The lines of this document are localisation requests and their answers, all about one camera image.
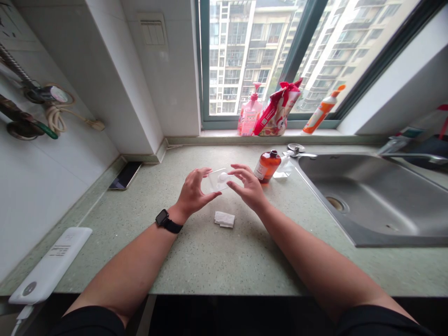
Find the smartwatch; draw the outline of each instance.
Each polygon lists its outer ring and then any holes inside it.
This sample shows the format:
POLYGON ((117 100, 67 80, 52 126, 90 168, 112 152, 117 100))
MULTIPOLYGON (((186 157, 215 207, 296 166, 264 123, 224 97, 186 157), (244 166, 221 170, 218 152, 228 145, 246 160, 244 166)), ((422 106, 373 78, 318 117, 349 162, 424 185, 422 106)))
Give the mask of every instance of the smartwatch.
POLYGON ((155 218, 157 226, 162 226, 172 233, 179 233, 181 231, 182 225, 176 224, 171 219, 169 219, 169 214, 166 209, 163 209, 160 214, 155 218))

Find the black sleeve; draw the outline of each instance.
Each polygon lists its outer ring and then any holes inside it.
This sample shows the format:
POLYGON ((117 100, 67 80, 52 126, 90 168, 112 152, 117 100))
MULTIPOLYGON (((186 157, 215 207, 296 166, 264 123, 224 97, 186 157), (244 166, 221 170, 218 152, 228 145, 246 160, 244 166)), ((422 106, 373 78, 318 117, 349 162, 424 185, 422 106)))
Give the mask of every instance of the black sleeve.
POLYGON ((74 310, 64 316, 48 336, 123 336, 125 327, 112 311, 99 306, 74 310))
POLYGON ((406 316, 379 306, 358 306, 339 320, 336 336, 434 336, 406 316))

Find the orange bottle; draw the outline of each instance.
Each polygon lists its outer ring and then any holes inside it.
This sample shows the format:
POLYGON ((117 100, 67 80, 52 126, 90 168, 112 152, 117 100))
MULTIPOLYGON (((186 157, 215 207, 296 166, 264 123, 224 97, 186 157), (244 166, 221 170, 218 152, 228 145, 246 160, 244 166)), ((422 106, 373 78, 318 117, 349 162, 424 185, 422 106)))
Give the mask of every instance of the orange bottle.
POLYGON ((336 91, 333 91, 333 93, 326 97, 317 110, 313 113, 311 118, 309 119, 308 123, 303 128, 300 135, 311 135, 313 132, 319 127, 319 125, 323 122, 323 120, 327 117, 327 115, 330 113, 331 109, 334 105, 337 103, 336 97, 338 94, 341 93, 341 91, 345 89, 345 85, 341 85, 337 88, 336 91))
POLYGON ((253 174, 260 180, 260 183, 268 183, 280 164, 281 158, 276 150, 264 152, 260 156, 253 174))

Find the white cotton pad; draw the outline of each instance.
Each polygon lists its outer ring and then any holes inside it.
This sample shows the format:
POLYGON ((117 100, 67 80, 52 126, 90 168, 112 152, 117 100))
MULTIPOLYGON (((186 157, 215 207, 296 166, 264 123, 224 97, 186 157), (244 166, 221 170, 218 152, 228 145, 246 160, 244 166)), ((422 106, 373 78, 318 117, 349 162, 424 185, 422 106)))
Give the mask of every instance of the white cotton pad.
POLYGON ((215 223, 219 224, 220 227, 230 227, 233 229, 234 222, 235 222, 235 215, 215 211, 215 223))
POLYGON ((207 177, 210 181, 211 189, 215 192, 228 188, 227 181, 230 181, 231 177, 228 175, 227 168, 222 168, 211 172, 207 177))

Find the watch strap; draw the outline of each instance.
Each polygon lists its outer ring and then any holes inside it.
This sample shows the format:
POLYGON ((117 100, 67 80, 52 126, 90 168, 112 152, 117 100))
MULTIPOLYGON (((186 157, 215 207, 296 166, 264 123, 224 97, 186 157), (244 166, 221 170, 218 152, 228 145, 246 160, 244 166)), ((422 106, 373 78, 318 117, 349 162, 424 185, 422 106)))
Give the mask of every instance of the watch strap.
POLYGON ((183 225, 176 224, 171 219, 168 219, 167 223, 165 224, 165 229, 172 233, 179 233, 182 227, 183 225))

